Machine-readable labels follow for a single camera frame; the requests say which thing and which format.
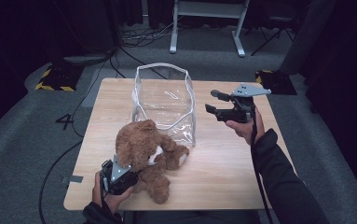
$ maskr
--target table top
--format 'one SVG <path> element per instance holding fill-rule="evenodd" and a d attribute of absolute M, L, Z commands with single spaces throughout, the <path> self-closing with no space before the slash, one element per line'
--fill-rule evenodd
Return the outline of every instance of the table top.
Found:
<path fill-rule="evenodd" d="M 144 79 L 152 82 L 174 80 Z M 231 93 L 239 82 L 192 81 L 196 97 L 196 146 L 176 171 L 167 171 L 171 180 L 170 197 L 164 204 L 152 201 L 146 191 L 133 193 L 121 210 L 208 210 L 263 209 L 264 205 L 254 175 L 250 147 L 224 122 L 205 111 L 205 104 L 230 109 L 233 104 L 219 101 L 211 90 Z M 81 183 L 71 182 L 64 207 L 82 210 L 91 201 L 94 174 L 104 161 L 115 154 L 118 131 L 131 122 L 133 103 L 131 91 L 134 79 L 105 78 L 102 81 L 86 130 L 73 175 L 83 176 Z M 277 121 L 266 95 L 254 97 L 262 114 L 266 130 L 273 128 L 278 144 L 290 159 Z"/>

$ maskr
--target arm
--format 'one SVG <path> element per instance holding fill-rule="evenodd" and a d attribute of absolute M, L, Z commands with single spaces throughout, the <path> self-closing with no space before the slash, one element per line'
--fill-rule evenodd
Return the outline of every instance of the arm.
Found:
<path fill-rule="evenodd" d="M 94 202 L 88 204 L 83 210 L 83 217 L 86 219 L 85 224 L 120 224 L 122 218 L 119 213 L 109 216 L 102 208 Z"/>
<path fill-rule="evenodd" d="M 281 148 L 277 134 L 268 130 L 255 144 L 255 163 L 281 223 L 329 223 L 309 189 L 297 177 Z"/>
<path fill-rule="evenodd" d="M 94 177 L 94 187 L 92 190 L 91 203 L 83 210 L 83 216 L 86 219 L 86 224 L 120 224 L 123 223 L 122 218 L 117 209 L 121 202 L 130 197 L 133 187 L 128 188 L 121 195 L 106 195 L 104 197 L 104 210 L 100 188 L 100 172 Z"/>

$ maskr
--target gray carpet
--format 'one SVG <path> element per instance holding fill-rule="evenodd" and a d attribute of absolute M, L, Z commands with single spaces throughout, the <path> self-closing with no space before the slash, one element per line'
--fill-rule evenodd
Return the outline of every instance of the gray carpet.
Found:
<path fill-rule="evenodd" d="M 169 36 L 146 47 L 125 50 L 145 63 L 182 67 L 194 80 L 254 81 L 256 70 L 279 67 L 290 45 L 286 36 L 273 40 L 251 57 L 263 36 L 256 30 L 241 34 L 247 56 L 240 58 L 231 39 L 232 29 L 184 30 L 178 35 L 176 54 L 169 53 Z M 122 50 L 112 63 L 126 74 L 140 65 Z M 102 69 L 101 66 L 86 67 L 75 92 L 35 91 L 47 64 L 28 76 L 28 94 L 0 120 L 0 223 L 40 223 L 39 192 L 49 167 L 82 139 L 76 132 L 86 131 L 101 79 L 121 78 L 109 63 Z M 307 181 L 331 223 L 357 223 L 357 181 L 323 120 L 310 112 L 304 78 L 295 75 L 292 81 L 297 95 L 269 95 L 268 99 L 297 173 Z M 55 120 L 74 112 L 74 127 L 64 131 L 63 124 Z M 80 211 L 67 211 L 62 206 L 66 186 L 60 181 L 73 172 L 78 150 L 79 147 L 67 153 L 49 176 L 42 203 L 47 223 L 84 220 Z M 268 223 L 264 212 L 260 214 L 262 223 Z"/>

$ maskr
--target white metal frame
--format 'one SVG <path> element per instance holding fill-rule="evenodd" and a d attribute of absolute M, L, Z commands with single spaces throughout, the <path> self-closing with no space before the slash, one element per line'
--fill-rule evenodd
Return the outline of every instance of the white metal frame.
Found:
<path fill-rule="evenodd" d="M 249 0 L 245 0 L 244 4 L 186 2 L 175 0 L 170 53 L 175 53 L 177 51 L 178 16 L 203 16 L 239 19 L 237 29 L 232 31 L 231 34 L 233 36 L 234 43 L 236 44 L 239 56 L 244 57 L 245 51 L 240 41 L 240 32 L 242 23 L 244 22 L 245 15 L 247 13 L 248 3 Z"/>

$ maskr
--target teddy bear head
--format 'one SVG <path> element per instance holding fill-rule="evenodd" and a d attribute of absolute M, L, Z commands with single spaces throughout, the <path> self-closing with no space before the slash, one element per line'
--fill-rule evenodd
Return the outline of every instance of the teddy bear head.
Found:
<path fill-rule="evenodd" d="M 124 126 L 117 134 L 116 152 L 118 163 L 133 172 L 149 165 L 149 158 L 158 151 L 161 136 L 153 120 L 136 121 Z"/>

